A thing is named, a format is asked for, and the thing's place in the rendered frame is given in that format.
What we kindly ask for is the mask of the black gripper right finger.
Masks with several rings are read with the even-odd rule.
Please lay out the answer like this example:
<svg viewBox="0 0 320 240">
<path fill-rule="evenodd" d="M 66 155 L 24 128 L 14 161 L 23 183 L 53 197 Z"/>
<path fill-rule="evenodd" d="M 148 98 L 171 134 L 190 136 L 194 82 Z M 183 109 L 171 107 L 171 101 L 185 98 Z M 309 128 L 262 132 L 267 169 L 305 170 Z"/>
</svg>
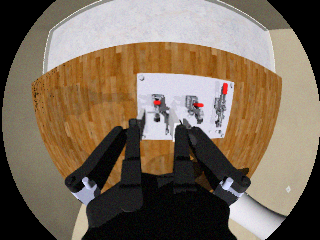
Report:
<svg viewBox="0 0 320 240">
<path fill-rule="evenodd" d="M 251 180 L 233 167 L 214 142 L 199 127 L 187 129 L 169 108 L 169 127 L 174 143 L 172 211 L 187 216 L 198 203 L 191 148 L 214 194 L 230 206 L 248 189 Z M 176 136 L 175 136 L 176 135 Z M 197 140 L 196 140 L 197 139 Z M 235 201 L 236 200 L 236 201 Z"/>
</svg>

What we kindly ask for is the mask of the black toggle clamp with red handle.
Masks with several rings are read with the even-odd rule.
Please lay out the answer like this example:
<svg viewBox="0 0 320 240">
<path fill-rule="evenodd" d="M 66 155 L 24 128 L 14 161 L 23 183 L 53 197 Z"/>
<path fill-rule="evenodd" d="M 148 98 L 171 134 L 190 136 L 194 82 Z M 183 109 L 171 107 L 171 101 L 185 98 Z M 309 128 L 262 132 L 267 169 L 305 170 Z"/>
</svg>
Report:
<svg viewBox="0 0 320 240">
<path fill-rule="evenodd" d="M 153 106 L 153 96 L 154 96 L 154 106 Z M 160 122 L 160 111 L 158 110 L 159 108 L 163 107 L 163 94 L 152 94 L 151 96 L 151 107 L 154 107 L 155 110 L 155 117 L 154 117 L 154 122 Z"/>
</svg>

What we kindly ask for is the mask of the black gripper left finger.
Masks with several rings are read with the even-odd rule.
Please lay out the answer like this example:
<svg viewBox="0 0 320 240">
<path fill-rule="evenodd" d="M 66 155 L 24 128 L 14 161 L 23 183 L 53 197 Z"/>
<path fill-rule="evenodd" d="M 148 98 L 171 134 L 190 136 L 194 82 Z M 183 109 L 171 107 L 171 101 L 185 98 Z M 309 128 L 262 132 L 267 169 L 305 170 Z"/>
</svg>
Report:
<svg viewBox="0 0 320 240">
<path fill-rule="evenodd" d="M 142 141 L 145 123 L 146 109 L 141 108 L 137 119 L 128 120 L 127 129 L 123 129 L 122 126 L 114 127 L 83 165 L 65 178 L 67 188 L 86 207 L 92 199 L 101 194 L 126 144 L 118 203 L 129 216 L 138 216 L 143 213 L 145 206 L 141 180 L 140 141 Z"/>
</svg>

